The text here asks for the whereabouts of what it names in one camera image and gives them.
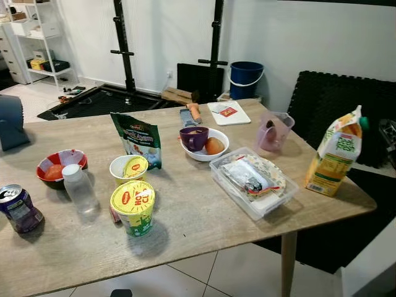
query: table leg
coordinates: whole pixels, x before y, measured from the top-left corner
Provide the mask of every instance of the table leg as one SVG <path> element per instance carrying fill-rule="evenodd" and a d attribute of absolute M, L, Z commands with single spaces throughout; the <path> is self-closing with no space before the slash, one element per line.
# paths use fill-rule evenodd
<path fill-rule="evenodd" d="M 290 297 L 295 271 L 297 231 L 282 235 L 282 297 Z"/>

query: blue bucket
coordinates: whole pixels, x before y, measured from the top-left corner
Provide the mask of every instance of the blue bucket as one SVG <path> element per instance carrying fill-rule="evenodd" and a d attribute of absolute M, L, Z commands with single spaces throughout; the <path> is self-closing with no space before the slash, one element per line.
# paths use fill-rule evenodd
<path fill-rule="evenodd" d="M 264 66 L 255 62 L 234 62 L 231 64 L 231 77 L 228 77 L 232 99 L 253 98 L 257 83 L 264 74 Z"/>

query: light wood tabletop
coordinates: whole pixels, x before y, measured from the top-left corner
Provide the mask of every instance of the light wood tabletop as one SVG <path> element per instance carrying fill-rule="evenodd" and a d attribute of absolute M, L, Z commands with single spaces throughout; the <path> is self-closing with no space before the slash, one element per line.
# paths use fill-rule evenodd
<path fill-rule="evenodd" d="M 224 132 L 230 139 L 230 150 L 253 147 L 260 116 L 268 112 L 256 100 L 239 102 L 252 123 L 217 126 L 207 106 L 200 106 L 203 125 Z M 18 234 L 0 214 L 0 296 L 30 296 L 79 286 L 293 234 L 376 208 L 376 203 L 348 178 L 336 197 L 305 189 L 303 179 L 315 151 L 292 132 L 281 155 L 262 156 L 278 165 L 300 190 L 264 219 L 252 221 L 212 179 L 209 163 L 185 154 L 178 140 L 182 128 L 179 109 L 131 113 L 158 125 L 163 157 L 163 168 L 147 174 L 156 202 L 153 229 L 141 238 L 128 236 L 121 225 L 111 221 L 108 212 L 116 188 L 109 165 L 125 154 L 110 116 L 26 124 L 31 145 L 0 151 L 0 186 L 20 184 L 45 216 L 37 229 Z M 48 188 L 35 176 L 42 159 L 64 149 L 83 150 L 88 156 L 89 176 L 101 205 L 94 218 L 80 217 L 63 191 Z M 289 242 L 294 245 L 295 237 Z"/>

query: red bowl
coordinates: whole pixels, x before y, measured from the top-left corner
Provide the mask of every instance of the red bowl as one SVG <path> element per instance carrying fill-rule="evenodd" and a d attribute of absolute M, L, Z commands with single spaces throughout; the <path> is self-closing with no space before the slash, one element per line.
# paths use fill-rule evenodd
<path fill-rule="evenodd" d="M 36 168 L 36 174 L 39 179 L 41 179 L 47 186 L 55 190 L 64 189 L 63 178 L 59 179 L 45 179 L 44 175 L 49 167 L 52 165 L 70 165 L 70 164 L 78 164 L 81 168 L 87 169 L 87 156 L 81 150 L 62 150 L 57 153 L 53 153 L 52 155 L 46 157 L 44 160 L 38 164 Z"/>

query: white cutting board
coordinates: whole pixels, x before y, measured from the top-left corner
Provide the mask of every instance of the white cutting board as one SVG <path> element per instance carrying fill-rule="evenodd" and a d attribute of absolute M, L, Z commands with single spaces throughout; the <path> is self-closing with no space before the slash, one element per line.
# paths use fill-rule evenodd
<path fill-rule="evenodd" d="M 213 112 L 213 110 L 216 110 L 216 107 L 218 105 L 232 107 L 238 112 L 226 118 L 220 113 Z M 251 122 L 250 118 L 247 116 L 247 114 L 244 112 L 241 105 L 239 105 L 237 101 L 210 102 L 208 103 L 208 107 L 211 111 L 213 118 L 219 126 L 249 124 Z"/>

